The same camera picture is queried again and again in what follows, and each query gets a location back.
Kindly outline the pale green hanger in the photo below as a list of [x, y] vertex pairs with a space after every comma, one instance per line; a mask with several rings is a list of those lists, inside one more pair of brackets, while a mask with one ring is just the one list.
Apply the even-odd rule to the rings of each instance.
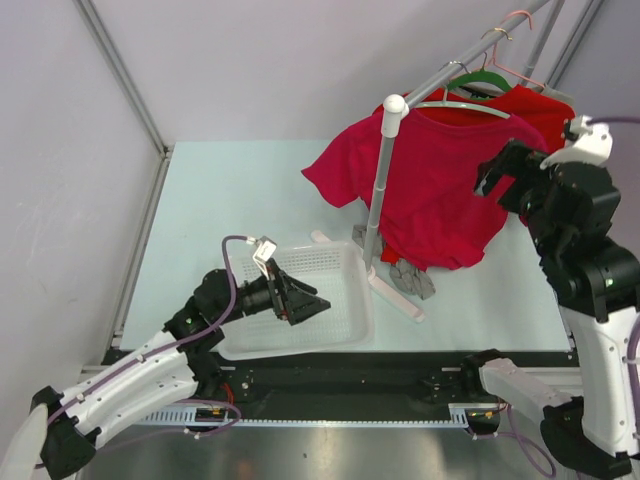
[[444, 88], [444, 92], [441, 100], [421, 102], [416, 105], [416, 108], [421, 108], [421, 109], [441, 108], [441, 109], [451, 109], [451, 110], [465, 110], [465, 111], [472, 111], [472, 112], [487, 114], [487, 115], [495, 116], [501, 119], [508, 119], [510, 117], [508, 113], [502, 112], [495, 108], [488, 107], [486, 105], [471, 103], [469, 101], [449, 100], [448, 99], [449, 91], [446, 89], [447, 84]]

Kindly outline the magenta t shirt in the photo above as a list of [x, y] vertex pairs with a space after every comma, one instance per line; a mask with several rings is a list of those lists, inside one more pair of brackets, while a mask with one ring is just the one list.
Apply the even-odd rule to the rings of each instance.
[[[375, 112], [350, 125], [303, 169], [330, 205], [371, 203], [381, 124]], [[488, 160], [392, 154], [379, 224], [385, 242], [421, 270], [479, 263], [507, 218], [496, 200], [473, 193], [477, 168]]]

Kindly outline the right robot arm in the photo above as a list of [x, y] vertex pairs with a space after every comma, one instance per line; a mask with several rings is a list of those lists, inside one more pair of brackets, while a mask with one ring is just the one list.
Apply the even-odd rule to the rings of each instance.
[[608, 170], [570, 154], [548, 154], [512, 140], [478, 170], [475, 192], [521, 216], [578, 353], [582, 392], [571, 396], [526, 373], [497, 350], [466, 358], [461, 388], [490, 395], [537, 423], [564, 467], [618, 479], [639, 457], [639, 262], [609, 236], [621, 195]]

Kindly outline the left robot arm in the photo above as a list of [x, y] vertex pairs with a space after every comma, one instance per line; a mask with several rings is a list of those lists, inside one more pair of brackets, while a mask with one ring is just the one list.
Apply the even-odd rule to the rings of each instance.
[[267, 273], [238, 285], [228, 269], [207, 273], [185, 305], [141, 347], [62, 392], [47, 386], [32, 398], [46, 405], [47, 434], [40, 466], [65, 479], [86, 466], [112, 438], [170, 404], [208, 400], [221, 387], [212, 349], [222, 326], [262, 312], [291, 326], [330, 309], [316, 288], [275, 261]]

